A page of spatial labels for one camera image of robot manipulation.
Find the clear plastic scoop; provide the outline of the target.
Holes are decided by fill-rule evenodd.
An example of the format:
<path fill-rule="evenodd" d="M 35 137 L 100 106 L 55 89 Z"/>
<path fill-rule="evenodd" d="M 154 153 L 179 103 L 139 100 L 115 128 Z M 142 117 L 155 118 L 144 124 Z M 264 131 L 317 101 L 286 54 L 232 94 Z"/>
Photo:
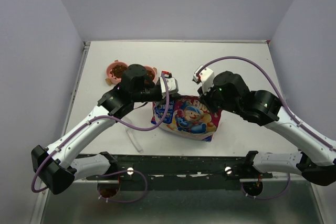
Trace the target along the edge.
<path fill-rule="evenodd" d="M 131 144 L 133 145 L 133 147 L 136 149 L 136 151 L 138 153 L 143 153 L 143 148 L 141 147 L 141 145 L 139 144 L 139 142 L 136 140 L 134 134 L 133 134 L 133 129 L 131 128 L 126 128 L 125 130 Z"/>

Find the pink pet food bag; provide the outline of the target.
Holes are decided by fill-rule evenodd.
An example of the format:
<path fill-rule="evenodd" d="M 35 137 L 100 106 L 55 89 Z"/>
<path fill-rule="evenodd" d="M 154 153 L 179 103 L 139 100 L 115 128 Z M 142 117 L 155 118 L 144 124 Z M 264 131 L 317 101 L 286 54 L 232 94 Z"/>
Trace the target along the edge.
<path fill-rule="evenodd" d="M 212 113 L 197 96 L 184 95 L 169 102 L 159 128 L 181 137 L 210 142 L 218 129 L 221 112 Z"/>

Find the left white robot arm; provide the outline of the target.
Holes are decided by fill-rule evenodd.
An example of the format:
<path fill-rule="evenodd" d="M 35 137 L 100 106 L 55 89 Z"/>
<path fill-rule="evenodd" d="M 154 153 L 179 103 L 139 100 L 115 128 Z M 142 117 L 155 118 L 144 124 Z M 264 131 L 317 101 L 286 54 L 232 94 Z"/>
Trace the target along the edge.
<path fill-rule="evenodd" d="M 152 127 L 141 128 L 123 121 L 123 117 L 134 109 L 137 102 L 161 102 L 169 106 L 170 95 L 178 92 L 178 84 L 172 74 L 162 72 L 158 81 L 153 81 L 144 66 L 129 65 L 123 72 L 121 81 L 106 92 L 92 111 L 78 125 L 47 147 L 37 145 L 31 152 L 35 172 L 31 190 L 40 178 L 53 194 L 65 191 L 74 181 L 99 175 L 112 179 L 116 166 L 108 155 L 97 154 L 88 158 L 78 158 L 81 151 L 98 135 L 120 123 L 136 131 L 147 132 L 160 126 L 159 120 Z"/>

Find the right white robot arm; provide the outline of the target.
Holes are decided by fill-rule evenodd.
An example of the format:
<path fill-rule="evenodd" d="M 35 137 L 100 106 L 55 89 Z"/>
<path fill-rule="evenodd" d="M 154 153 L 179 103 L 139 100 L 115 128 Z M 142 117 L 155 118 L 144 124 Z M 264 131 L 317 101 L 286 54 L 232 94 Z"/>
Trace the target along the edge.
<path fill-rule="evenodd" d="M 298 148 L 293 153 L 250 151 L 241 165 L 249 178 L 259 173 L 282 172 L 301 175 L 307 181 L 327 186 L 335 182 L 335 152 L 331 139 L 302 121 L 292 119 L 280 99 L 266 90 L 251 91 L 242 77 L 230 71 L 215 75 L 210 68 L 194 73 L 201 84 L 199 98 L 212 112 L 224 110 L 263 126 Z"/>

